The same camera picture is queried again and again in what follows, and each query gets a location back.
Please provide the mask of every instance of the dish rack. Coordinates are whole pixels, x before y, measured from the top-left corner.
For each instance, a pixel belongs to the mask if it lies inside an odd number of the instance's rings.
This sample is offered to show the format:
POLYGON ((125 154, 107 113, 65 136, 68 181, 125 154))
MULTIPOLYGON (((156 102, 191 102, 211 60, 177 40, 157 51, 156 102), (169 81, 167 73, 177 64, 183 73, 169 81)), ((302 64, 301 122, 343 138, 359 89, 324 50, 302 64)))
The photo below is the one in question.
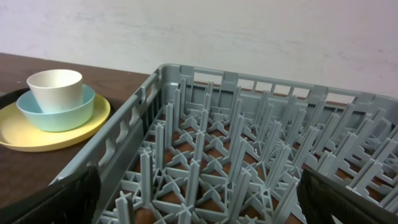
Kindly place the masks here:
POLYGON ((99 169, 93 223, 135 223, 143 210, 156 223, 306 223, 296 188, 308 168, 397 213, 397 112, 387 96, 165 64, 54 181, 99 169), (335 94, 354 100, 327 101, 335 94))

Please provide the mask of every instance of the brown table surface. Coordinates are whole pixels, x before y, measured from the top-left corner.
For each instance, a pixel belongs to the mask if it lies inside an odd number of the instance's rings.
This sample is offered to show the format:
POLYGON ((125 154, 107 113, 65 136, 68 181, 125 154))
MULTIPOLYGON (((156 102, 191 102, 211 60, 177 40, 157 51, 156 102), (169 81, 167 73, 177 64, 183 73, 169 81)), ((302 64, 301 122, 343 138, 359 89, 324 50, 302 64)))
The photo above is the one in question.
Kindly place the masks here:
MULTIPOLYGON (((116 109, 148 77, 134 72, 0 54, 0 92, 26 88, 26 79, 30 75, 59 68, 80 72, 83 83, 106 97, 116 109)), ((36 153, 14 151, 0 145, 0 208, 48 186, 86 142, 57 151, 36 153)))

